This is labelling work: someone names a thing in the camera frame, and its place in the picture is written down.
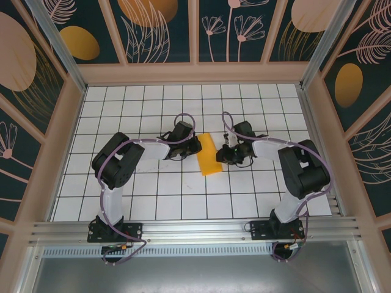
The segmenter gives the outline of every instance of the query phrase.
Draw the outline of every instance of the mounting plate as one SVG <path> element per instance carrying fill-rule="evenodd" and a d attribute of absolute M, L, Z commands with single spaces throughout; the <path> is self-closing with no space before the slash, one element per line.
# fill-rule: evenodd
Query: mounting plate
<path fill-rule="evenodd" d="M 123 223 L 121 227 L 116 227 L 118 230 L 125 234 L 129 234 L 131 237 L 141 239 L 142 237 L 142 223 Z M 90 224 L 90 229 L 87 237 L 89 243 L 125 243 L 126 238 L 111 231 L 107 233 L 102 229 L 102 225 L 99 223 Z"/>
<path fill-rule="evenodd" d="M 273 233 L 269 220 L 251 221 L 250 232 L 252 240 L 288 240 L 294 239 L 292 230 L 301 238 L 304 238 L 303 224 L 300 220 L 295 220 L 290 223 L 282 224 L 283 229 L 280 229 L 278 234 Z"/>

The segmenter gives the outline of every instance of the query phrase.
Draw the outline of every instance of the metal floor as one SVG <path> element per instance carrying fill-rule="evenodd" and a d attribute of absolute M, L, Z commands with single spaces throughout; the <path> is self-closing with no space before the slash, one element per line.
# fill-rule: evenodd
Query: metal floor
<path fill-rule="evenodd" d="M 356 293 L 346 242 L 308 243 L 293 262 L 269 255 L 137 257 L 119 267 L 100 259 L 43 259 L 35 293 Z"/>

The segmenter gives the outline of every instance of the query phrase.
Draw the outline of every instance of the pink flower illustration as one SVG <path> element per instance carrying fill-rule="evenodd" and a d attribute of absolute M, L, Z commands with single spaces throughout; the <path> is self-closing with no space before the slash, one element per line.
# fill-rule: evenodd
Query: pink flower illustration
<path fill-rule="evenodd" d="M 261 21 L 262 16 L 256 18 L 249 16 L 246 21 L 243 22 L 243 16 L 235 17 L 235 31 L 238 36 L 239 49 L 238 49 L 238 62 L 240 62 L 240 48 L 242 42 L 259 40 L 265 37 L 265 31 L 262 31 L 263 23 Z"/>
<path fill-rule="evenodd" d="M 223 26 L 221 16 L 219 16 L 219 17 L 213 16 L 210 18 L 210 20 L 208 19 L 207 16 L 203 17 L 202 18 L 202 25 L 203 25 L 203 28 L 205 29 L 206 34 L 208 35 L 210 57 L 212 58 L 212 62 L 214 62 L 212 47 L 210 44 L 210 36 L 221 34 L 222 32 L 225 32 L 225 26 Z"/>

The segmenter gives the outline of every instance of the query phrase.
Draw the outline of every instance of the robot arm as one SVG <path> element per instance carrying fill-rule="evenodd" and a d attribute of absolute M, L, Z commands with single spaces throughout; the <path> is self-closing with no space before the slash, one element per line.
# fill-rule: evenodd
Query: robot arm
<path fill-rule="evenodd" d="M 238 123 L 233 130 L 248 138 L 257 137 L 247 121 Z M 279 205 L 272 210 L 268 226 L 273 236 L 281 239 L 287 234 L 290 235 L 289 229 L 295 225 L 294 222 L 301 224 L 298 220 L 300 210 L 311 196 L 329 184 L 331 179 L 325 166 L 308 151 L 298 146 L 268 140 L 264 135 L 258 138 L 264 139 L 238 137 L 238 144 L 229 146 L 226 134 L 226 144 L 217 152 L 216 159 L 230 165 L 242 164 L 248 156 L 280 162 L 287 191 Z M 304 140 L 299 144 L 318 153 L 311 140 Z"/>
<path fill-rule="evenodd" d="M 108 160 L 108 163 L 102 170 L 101 180 L 104 184 L 104 213 L 111 225 L 119 231 L 123 231 L 124 233 L 128 232 L 125 227 L 126 225 L 123 224 L 123 187 L 130 180 L 138 162 L 150 159 L 171 159 L 177 155 L 185 158 L 191 154 L 198 153 L 202 148 L 196 136 L 179 144 L 165 143 L 184 140 L 189 137 L 191 131 L 191 125 L 180 121 L 175 125 L 172 132 L 169 131 L 162 137 L 158 137 L 155 142 L 151 142 L 149 139 L 147 143 L 142 142 L 142 140 L 128 143 L 119 149 L 115 156 Z M 113 135 L 92 161 L 95 177 L 98 177 L 102 165 L 112 152 L 122 143 L 129 141 L 129 139 L 128 136 L 121 132 Z M 89 226 L 89 242 L 115 242 L 119 240 L 118 234 L 113 233 L 113 230 L 108 226 L 101 209 L 95 221 L 95 224 Z"/>

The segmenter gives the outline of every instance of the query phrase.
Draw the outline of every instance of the enclosure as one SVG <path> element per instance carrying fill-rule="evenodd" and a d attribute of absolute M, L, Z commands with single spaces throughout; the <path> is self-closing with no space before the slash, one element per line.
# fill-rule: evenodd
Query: enclosure
<path fill-rule="evenodd" d="M 2 291 L 391 291 L 390 27 L 390 0 L 2 1 Z M 310 139 L 331 167 L 331 191 L 302 210 L 301 255 L 275 262 L 276 240 L 246 229 L 287 191 L 279 162 L 203 176 L 192 155 L 137 164 L 122 213 L 147 245 L 105 266 L 87 242 L 93 158 L 180 113 L 219 150 L 223 111 L 256 136 Z"/>

